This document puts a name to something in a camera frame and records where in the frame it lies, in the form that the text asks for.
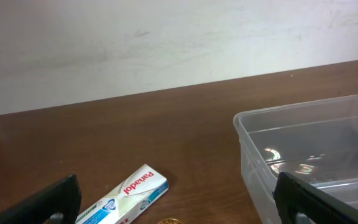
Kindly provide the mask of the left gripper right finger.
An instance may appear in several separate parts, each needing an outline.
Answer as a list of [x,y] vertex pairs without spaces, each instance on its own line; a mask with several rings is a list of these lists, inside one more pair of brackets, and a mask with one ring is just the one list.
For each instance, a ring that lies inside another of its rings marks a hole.
[[358,224],[357,209],[287,172],[279,173],[273,198],[283,224]]

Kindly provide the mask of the white Panadol box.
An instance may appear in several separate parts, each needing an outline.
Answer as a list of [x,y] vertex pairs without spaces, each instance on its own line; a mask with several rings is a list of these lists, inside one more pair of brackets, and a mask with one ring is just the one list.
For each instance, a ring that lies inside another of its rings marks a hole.
[[144,164],[77,216],[76,224],[126,224],[169,189],[168,180]]

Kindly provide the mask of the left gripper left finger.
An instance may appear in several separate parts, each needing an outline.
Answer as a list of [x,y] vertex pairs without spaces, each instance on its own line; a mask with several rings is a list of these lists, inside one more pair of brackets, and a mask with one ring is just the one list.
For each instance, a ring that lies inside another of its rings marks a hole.
[[0,224],[74,224],[81,206],[75,174],[69,175],[0,213]]

